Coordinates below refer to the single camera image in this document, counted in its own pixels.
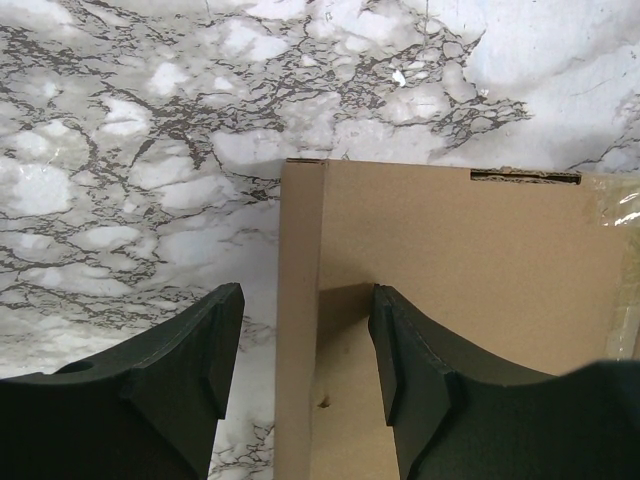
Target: brown cardboard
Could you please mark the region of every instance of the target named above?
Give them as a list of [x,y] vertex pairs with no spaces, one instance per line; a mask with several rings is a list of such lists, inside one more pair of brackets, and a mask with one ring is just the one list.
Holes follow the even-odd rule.
[[599,225],[588,176],[471,173],[286,164],[277,480],[398,478],[366,325],[374,283],[540,371],[561,374],[604,355],[630,229]]

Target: gray marble veining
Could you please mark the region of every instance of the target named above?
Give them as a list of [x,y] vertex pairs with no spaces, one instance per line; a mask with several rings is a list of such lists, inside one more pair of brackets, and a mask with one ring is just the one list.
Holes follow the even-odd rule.
[[634,0],[0,0],[0,375],[239,281],[210,478],[270,480],[286,157],[633,172]]

